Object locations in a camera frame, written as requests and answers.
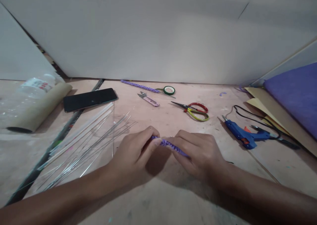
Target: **white board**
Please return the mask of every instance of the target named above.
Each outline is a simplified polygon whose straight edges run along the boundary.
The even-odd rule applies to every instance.
[[[1,1],[70,77],[239,84],[317,35],[316,0]]]
[[[287,61],[281,63],[276,69],[265,74],[262,79],[270,79],[283,72],[303,67],[312,63],[317,62],[317,40],[308,45],[306,48],[296,53],[294,56],[289,58]]]
[[[27,80],[54,67],[0,3],[0,79]]]

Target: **purple foam sheet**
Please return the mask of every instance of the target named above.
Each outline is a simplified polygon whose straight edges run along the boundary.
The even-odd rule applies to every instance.
[[[317,63],[272,77],[264,86],[317,139]]]

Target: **smartphone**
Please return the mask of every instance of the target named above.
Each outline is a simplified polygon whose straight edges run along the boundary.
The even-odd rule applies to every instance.
[[[118,96],[112,88],[91,91],[83,94],[64,97],[64,110],[66,113],[108,103],[117,100]]]

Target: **roll of tape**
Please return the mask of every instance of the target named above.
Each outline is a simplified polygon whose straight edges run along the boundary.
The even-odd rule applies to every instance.
[[[175,93],[175,88],[171,86],[166,86],[164,87],[163,91],[166,95],[173,95]]]

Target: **paper roll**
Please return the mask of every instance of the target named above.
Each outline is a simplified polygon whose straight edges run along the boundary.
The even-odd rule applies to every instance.
[[[34,106],[16,117],[8,130],[19,133],[34,133],[73,87],[66,83],[58,83]]]

